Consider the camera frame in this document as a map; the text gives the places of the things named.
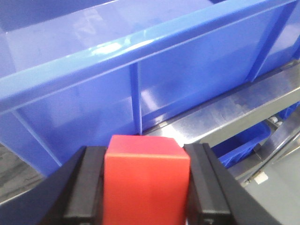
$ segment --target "blue storage bin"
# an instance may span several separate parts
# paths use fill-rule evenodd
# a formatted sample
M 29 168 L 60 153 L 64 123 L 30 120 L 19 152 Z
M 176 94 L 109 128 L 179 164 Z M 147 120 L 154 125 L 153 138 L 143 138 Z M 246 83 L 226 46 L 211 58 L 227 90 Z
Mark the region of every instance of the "blue storage bin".
M 286 120 L 299 106 L 300 106 L 300 102 L 297 102 L 291 105 L 290 107 L 280 111 L 278 114 L 283 120 Z
M 299 56 L 299 0 L 73 2 L 0 1 L 0 142 L 45 176 Z
M 260 122 L 214 146 L 212 150 L 221 163 L 229 168 L 246 158 L 253 148 L 271 135 L 271 129 Z

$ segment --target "small blue bin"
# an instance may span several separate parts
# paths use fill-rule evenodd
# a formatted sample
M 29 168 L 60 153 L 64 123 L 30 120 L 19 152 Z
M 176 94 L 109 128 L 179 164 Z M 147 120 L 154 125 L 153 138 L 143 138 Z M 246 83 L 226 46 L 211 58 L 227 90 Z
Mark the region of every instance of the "small blue bin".
M 286 120 L 296 109 L 297 107 L 300 105 L 300 102 L 297 102 L 293 105 L 291 105 L 290 107 L 282 110 L 279 112 L 279 116 L 283 119 Z
M 269 137 L 271 129 L 260 122 L 212 148 L 221 163 L 229 168 L 246 158 L 252 149 Z

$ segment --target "red block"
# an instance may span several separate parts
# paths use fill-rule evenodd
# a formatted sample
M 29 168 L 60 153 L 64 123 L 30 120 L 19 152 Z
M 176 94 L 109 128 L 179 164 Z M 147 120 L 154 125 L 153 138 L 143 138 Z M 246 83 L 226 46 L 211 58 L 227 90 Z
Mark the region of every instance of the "red block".
M 105 155 L 103 225 L 183 225 L 189 167 L 172 138 L 113 136 Z

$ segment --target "blue plastic bin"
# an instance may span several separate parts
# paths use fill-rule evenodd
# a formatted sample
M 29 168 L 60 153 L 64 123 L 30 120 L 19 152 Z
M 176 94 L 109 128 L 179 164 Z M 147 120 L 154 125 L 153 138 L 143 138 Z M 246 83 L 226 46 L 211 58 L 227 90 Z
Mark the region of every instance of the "blue plastic bin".
M 260 122 L 214 146 L 212 150 L 221 163 L 226 168 L 230 168 L 249 156 L 253 148 L 270 135 L 271 129 L 269 126 L 264 122 Z
M 280 111 L 278 114 L 283 120 L 286 120 L 299 106 L 300 106 L 300 102 L 297 102 L 291 105 L 290 107 Z
M 47 176 L 299 57 L 299 15 L 299 0 L 2 0 L 0 142 Z

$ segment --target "metal shelf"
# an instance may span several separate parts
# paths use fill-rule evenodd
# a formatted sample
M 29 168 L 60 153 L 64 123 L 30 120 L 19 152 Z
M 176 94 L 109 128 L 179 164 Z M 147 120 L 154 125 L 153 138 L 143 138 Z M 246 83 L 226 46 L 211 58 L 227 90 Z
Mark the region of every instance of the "metal shelf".
M 300 64 L 244 84 L 165 121 L 145 135 L 174 138 L 180 146 L 202 142 L 211 147 L 300 101 Z

